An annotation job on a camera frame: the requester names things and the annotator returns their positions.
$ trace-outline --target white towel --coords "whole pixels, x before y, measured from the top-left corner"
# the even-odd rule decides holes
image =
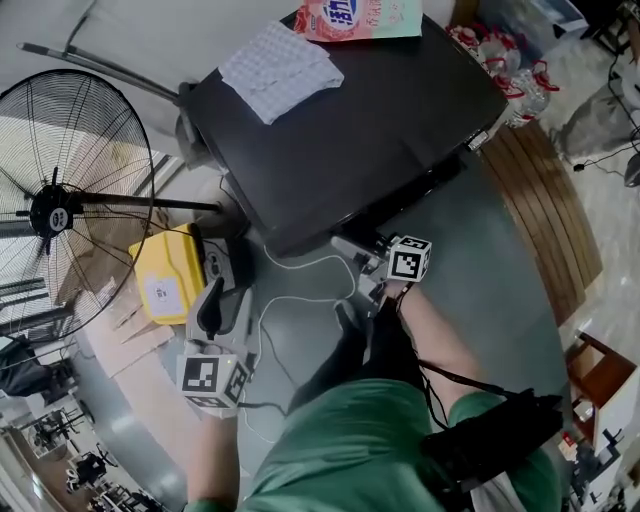
[[[344,80],[325,50],[275,21],[220,66],[220,74],[265,124]]]

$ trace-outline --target pink package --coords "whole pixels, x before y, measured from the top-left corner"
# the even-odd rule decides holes
[[[334,42],[421,35],[420,0],[304,0],[295,31]]]

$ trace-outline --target electric fan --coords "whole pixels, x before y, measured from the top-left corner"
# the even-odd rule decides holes
[[[221,211],[154,199],[153,178],[140,119],[102,78],[47,71],[0,96],[0,290],[12,295],[0,294],[0,336],[44,326],[59,339],[95,318],[154,206]]]

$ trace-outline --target green shirt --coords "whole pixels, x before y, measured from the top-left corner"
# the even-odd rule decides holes
[[[449,424],[478,416],[500,399],[458,400]],[[419,451],[431,433],[424,395],[404,382],[368,379],[338,386],[295,411],[258,470],[243,512],[440,512],[429,492],[429,460]],[[542,450],[509,473],[529,512],[560,510],[558,478]],[[218,512],[212,501],[186,512]]]

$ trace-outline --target label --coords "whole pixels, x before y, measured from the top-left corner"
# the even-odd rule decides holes
[[[186,314],[180,299],[180,287],[175,277],[156,279],[148,277],[144,282],[144,291],[153,317],[177,316]]]
[[[329,26],[338,30],[350,30],[360,18],[358,0],[324,0],[322,15]]]
[[[49,216],[49,226],[53,231],[59,233],[67,227],[69,222],[69,214],[64,208],[56,208],[51,212]]]

